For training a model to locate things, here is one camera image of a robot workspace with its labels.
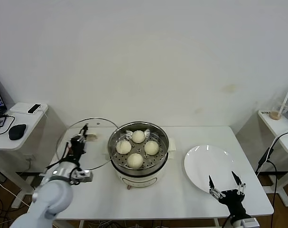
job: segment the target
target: phone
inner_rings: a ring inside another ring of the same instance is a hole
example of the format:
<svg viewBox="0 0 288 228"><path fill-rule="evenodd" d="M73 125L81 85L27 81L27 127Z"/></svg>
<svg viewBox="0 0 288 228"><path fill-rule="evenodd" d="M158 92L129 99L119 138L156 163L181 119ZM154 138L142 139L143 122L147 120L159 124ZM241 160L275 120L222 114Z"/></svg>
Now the phone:
<svg viewBox="0 0 288 228"><path fill-rule="evenodd" d="M35 104L35 105L32 106L32 108L30 108L30 109L28 110L28 113L29 113L29 114L34 114L34 113L37 112L37 110L38 110L40 107L41 107L41 104Z"/></svg>

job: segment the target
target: wooden floor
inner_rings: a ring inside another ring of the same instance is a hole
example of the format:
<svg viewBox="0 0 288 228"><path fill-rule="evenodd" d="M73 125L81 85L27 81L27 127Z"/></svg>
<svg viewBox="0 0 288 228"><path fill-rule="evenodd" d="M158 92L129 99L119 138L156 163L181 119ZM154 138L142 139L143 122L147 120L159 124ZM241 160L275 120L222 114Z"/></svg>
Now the wooden floor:
<svg viewBox="0 0 288 228"><path fill-rule="evenodd" d="M267 176L260 176L259 180L263 186L271 185L271 181ZM19 188L15 186L11 181L7 180L3 183L3 185L8 188L13 193L17 194L19 192ZM285 191L288 194L288 185L285 187ZM269 199L272 201L273 194L268 195ZM13 210L10 208L11 203L13 202L13 196L0 187L0 199L3 202L3 210ZM26 203L31 203L31 196L27 196L24 200ZM13 212L1 212L0 211L0 223L3 221L7 221L6 218L3 218L4 216L8 217L9 220L16 219L18 216L24 214L27 212L28 207L22 206L21 209ZM270 220L271 216L264 216L264 217L257 217L260 227L261 228L270 228ZM220 225L223 223L224 219L220 219ZM1 227L7 228L9 227L9 224L11 222L7 222L0 225ZM213 219L187 219L187 220L127 220L126 224L125 221L117 221L119 225L122 227L134 227L136 224L140 225L143 228L155 228L159 227L161 225L163 227L208 227L208 226L214 226ZM71 224L73 224L74 227L78 228L79 221L70 221ZM86 221L84 227L85 228L97 228L99 225L99 221ZM288 228L288 208L284 206L281 199L276 196L276 202L275 202L275 214L274 214L274 223L273 228Z"/></svg>

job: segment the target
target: computer mouse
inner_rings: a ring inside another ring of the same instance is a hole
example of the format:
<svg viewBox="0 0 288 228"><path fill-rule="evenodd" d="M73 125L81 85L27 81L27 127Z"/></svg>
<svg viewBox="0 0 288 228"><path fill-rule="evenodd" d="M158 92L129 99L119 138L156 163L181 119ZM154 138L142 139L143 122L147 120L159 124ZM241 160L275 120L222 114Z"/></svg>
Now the computer mouse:
<svg viewBox="0 0 288 228"><path fill-rule="evenodd" d="M25 133L26 125L18 124L10 128L9 130L9 139L18 140L21 139Z"/></svg>

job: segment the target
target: white side table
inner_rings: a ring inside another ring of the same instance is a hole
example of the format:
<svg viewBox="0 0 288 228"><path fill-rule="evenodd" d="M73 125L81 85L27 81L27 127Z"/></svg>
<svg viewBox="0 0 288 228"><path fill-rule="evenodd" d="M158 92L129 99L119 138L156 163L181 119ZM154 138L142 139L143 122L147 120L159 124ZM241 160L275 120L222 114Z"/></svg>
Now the white side table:
<svg viewBox="0 0 288 228"><path fill-rule="evenodd" d="M7 111L6 113L8 115L15 117L15 121L12 124L12 126L17 124L26 124L27 127L23 137L19 140L14 141L10 140L8 132L0 135L0 151L16 151L19 148L21 148L47 110L48 105L43 104L41 110L35 113L34 115L12 113L10 111ZM7 129L10 122L11 118L8 118L5 122L5 125L2 128ZM13 170L10 169L9 165L7 165L6 161L2 158L1 153L0 153L0 172L21 188L21 191L18 194L19 198L22 199L25 197L25 195L33 193L33 188L31 187L30 183L32 182L34 177L28 177L26 180L23 180ZM15 201L12 204L12 207L19 208L20 204L21 201L19 199L15 199Z"/></svg>
<svg viewBox="0 0 288 228"><path fill-rule="evenodd" d="M269 117L269 111L260 110L258 112L260 118L266 124L266 126L270 129L270 131L274 134L274 136L280 135L284 131L288 130L288 119L284 116L281 117L279 120L273 120ZM282 138L279 139L280 144L282 145L283 149L288 153L288 134L284 135ZM264 186L265 192L274 193L275 189L275 180L276 177L270 175L269 178L271 179L273 185L272 186ZM285 174L282 178L278 180L277 184L277 194L281 197L285 207L288 207L288 195L284 191L284 187L288 184L288 173Z"/></svg>

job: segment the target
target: steamed bun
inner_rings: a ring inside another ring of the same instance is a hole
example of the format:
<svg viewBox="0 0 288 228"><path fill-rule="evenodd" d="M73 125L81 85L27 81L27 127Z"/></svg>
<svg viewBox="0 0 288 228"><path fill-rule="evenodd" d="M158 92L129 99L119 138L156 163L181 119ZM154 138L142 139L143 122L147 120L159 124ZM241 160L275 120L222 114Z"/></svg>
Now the steamed bun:
<svg viewBox="0 0 288 228"><path fill-rule="evenodd" d="M142 131L135 131L132 133L132 141L135 143L142 143L145 140L145 134Z"/></svg>
<svg viewBox="0 0 288 228"><path fill-rule="evenodd" d="M143 165L144 159L138 153L131 154L127 159L127 164L132 169L138 169Z"/></svg>
<svg viewBox="0 0 288 228"><path fill-rule="evenodd" d="M156 141L148 141L144 146L144 150L149 155L155 155L158 153L158 143Z"/></svg>
<svg viewBox="0 0 288 228"><path fill-rule="evenodd" d="M131 144L126 140L119 141L116 144L116 150L119 154L127 154L131 151Z"/></svg>

